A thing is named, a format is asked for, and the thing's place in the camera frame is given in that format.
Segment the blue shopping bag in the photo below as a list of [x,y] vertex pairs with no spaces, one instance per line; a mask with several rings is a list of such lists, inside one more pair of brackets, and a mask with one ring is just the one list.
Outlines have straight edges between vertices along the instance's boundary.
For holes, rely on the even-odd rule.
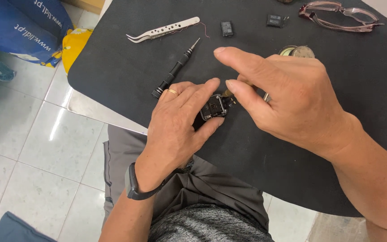
[[56,66],[73,29],[59,0],[0,0],[0,50],[26,61]]

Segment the eyeglasses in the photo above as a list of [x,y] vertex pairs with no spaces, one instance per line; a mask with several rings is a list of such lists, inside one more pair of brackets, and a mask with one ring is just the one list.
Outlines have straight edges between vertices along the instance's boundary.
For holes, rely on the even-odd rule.
[[[361,26],[341,26],[332,24],[325,20],[319,19],[316,13],[313,10],[325,10],[325,11],[340,11],[342,14],[349,16],[356,21],[362,23]],[[316,24],[334,29],[334,30],[343,30],[349,32],[371,32],[375,26],[384,25],[378,22],[378,17],[373,13],[360,9],[360,8],[343,8],[341,3],[333,2],[333,1],[316,1],[312,3],[304,4],[299,12],[298,16],[301,18],[311,19]]]

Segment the black mat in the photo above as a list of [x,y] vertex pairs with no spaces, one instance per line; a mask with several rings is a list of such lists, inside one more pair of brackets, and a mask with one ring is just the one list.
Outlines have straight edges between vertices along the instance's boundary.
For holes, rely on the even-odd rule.
[[[70,85],[117,113],[148,127],[159,86],[181,54],[196,41],[196,52],[176,81],[200,84],[212,77],[236,78],[219,63],[213,50],[234,46],[261,56],[286,45],[308,45],[331,78],[343,108],[356,115],[364,129],[387,150],[387,19],[371,33],[328,30],[298,17],[303,3],[284,5],[275,0],[114,0],[68,74]],[[360,0],[346,7],[375,10]],[[290,17],[284,27],[266,27],[267,14]],[[198,16],[207,26],[142,43],[147,30]],[[221,36],[220,21],[231,20],[235,35]],[[219,91],[225,90],[224,82]],[[341,190],[326,160],[256,128],[240,106],[229,111],[225,123],[197,155],[245,182],[285,201],[316,211],[360,216]]]

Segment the gray t-shirt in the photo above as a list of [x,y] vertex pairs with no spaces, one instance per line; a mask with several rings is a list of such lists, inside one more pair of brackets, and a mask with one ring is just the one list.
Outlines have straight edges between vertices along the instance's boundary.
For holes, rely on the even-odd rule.
[[242,216],[229,207],[195,204],[153,221],[149,241],[273,242],[273,239],[251,216]]

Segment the gold wedding ring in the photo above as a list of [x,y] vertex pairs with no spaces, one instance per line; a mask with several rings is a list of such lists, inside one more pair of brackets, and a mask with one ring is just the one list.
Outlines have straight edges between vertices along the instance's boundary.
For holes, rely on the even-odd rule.
[[177,96],[179,95],[179,94],[178,94],[175,90],[173,90],[173,89],[168,89],[168,91],[171,92],[171,93],[174,93],[174,94],[177,95]]

